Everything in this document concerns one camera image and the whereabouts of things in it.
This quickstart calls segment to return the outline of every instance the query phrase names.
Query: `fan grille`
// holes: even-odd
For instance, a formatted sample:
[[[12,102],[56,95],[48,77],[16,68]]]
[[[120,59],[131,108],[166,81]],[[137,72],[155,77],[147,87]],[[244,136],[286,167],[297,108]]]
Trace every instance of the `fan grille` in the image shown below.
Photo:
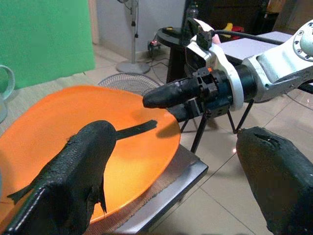
[[[146,75],[139,73],[118,73],[98,83],[102,87],[124,90],[144,96],[148,91],[160,85]]]

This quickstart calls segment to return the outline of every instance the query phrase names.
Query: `green backdrop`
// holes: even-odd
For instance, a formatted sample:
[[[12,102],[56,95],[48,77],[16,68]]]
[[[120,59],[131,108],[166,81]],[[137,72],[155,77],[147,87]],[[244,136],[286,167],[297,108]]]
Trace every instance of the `green backdrop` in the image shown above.
[[[16,89],[93,69],[88,0],[0,0],[0,64]]]

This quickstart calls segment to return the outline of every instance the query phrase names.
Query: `black cable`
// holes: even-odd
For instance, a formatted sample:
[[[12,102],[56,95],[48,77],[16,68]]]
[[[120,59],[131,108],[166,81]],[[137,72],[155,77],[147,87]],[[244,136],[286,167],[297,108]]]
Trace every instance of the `black cable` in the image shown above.
[[[163,85],[164,82],[159,78],[159,76],[157,75],[157,73],[156,73],[156,71],[155,71],[155,69],[154,69],[154,66],[155,66],[155,65],[153,64],[153,61],[154,61],[154,59],[152,58],[150,67],[151,67],[153,73],[155,74],[156,78],[160,81],[160,83],[161,83],[160,85]]]
[[[138,38],[138,25],[139,25],[139,0],[137,2],[137,30],[136,30],[136,38]]]
[[[305,107],[305,108],[307,108],[307,109],[309,109],[309,110],[312,110],[312,111],[313,111],[313,109],[312,109],[312,108],[310,108],[310,107],[308,107],[308,106],[306,106],[306,105],[304,105],[304,104],[300,103],[299,101],[297,101],[297,100],[295,100],[294,98],[292,98],[290,95],[286,94],[286,96],[288,96],[291,100],[293,100],[293,101],[294,101],[294,102],[296,102],[297,104],[300,104],[301,106],[303,106],[303,107]]]
[[[168,58],[162,58],[162,59],[154,59],[153,61],[161,61],[161,60],[170,60]]]
[[[163,63],[163,62],[158,62],[158,63],[156,63],[154,65],[151,65],[151,67],[156,66],[156,65],[164,65],[164,66],[168,67],[168,65]]]
[[[131,9],[126,5],[126,3],[124,3],[124,5],[125,5],[125,7],[126,7],[127,9],[129,9],[129,10],[131,11]]]
[[[271,43],[271,44],[275,44],[275,45],[281,45],[284,43],[281,41],[277,41],[277,40],[273,40],[273,39],[269,39],[269,38],[262,38],[260,36],[255,36],[255,35],[251,35],[251,34],[247,34],[247,33],[233,32],[233,31],[226,31],[226,30],[214,30],[212,33],[212,36],[214,36],[215,34],[239,36],[242,38],[254,39],[256,41],[260,41],[260,42],[264,42],[264,43]]]

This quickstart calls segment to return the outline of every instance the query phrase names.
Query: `black strap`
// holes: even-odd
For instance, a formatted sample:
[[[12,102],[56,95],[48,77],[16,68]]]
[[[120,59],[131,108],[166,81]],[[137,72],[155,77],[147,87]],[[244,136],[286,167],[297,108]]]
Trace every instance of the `black strap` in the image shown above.
[[[143,124],[140,124],[138,126],[133,126],[130,128],[119,130],[119,131],[117,131],[117,140],[121,140],[121,139],[128,138],[131,136],[139,135],[139,134],[144,133],[146,131],[150,131],[156,127],[157,127],[157,121],[150,120],[150,121],[145,122]]]

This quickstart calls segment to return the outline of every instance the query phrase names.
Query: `white fan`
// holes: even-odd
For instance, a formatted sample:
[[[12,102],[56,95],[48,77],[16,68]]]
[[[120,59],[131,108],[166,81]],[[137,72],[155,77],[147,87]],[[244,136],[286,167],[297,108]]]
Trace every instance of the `white fan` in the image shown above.
[[[118,0],[120,3],[126,3],[129,0]],[[130,0],[131,2],[131,16],[132,16],[132,54],[131,61],[121,62],[116,65],[116,69],[119,72],[125,73],[147,73],[150,70],[150,66],[147,63],[136,62],[136,17],[137,17],[137,7],[139,0]]]

